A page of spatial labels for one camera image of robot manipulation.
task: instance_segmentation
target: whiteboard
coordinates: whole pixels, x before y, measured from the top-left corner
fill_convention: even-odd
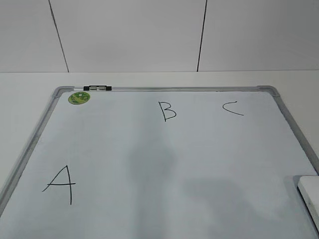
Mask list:
[[[73,93],[40,122],[2,239],[318,238],[296,189],[317,173],[269,92]]]

